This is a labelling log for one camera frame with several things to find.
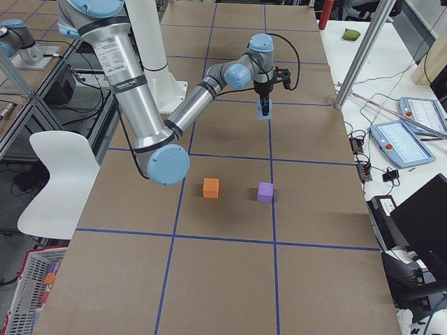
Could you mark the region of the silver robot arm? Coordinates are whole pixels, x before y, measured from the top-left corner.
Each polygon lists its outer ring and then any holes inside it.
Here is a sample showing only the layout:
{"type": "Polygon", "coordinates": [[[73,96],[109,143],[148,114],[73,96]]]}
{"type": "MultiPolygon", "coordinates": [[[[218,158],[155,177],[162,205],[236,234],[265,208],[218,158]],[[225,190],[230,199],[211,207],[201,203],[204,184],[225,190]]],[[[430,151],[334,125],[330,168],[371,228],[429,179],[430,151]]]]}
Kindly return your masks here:
{"type": "Polygon", "coordinates": [[[274,79],[272,38],[252,36],[237,60],[209,68],[192,90],[168,69],[153,1],[60,1],[59,30],[89,43],[135,140],[144,177],[171,186],[185,178],[189,155],[177,141],[226,87],[253,84],[263,114],[270,111],[274,79]]]}

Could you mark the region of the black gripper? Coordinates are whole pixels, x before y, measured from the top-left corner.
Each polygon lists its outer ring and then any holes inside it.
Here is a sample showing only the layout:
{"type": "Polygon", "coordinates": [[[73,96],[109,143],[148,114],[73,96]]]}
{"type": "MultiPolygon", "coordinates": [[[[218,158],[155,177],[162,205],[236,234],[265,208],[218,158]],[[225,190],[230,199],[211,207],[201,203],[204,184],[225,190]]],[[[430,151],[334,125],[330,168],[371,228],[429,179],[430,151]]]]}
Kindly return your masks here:
{"type": "Polygon", "coordinates": [[[270,114],[270,98],[269,95],[273,90],[272,81],[258,82],[254,81],[254,91],[260,96],[261,114],[267,117],[270,114]]]}

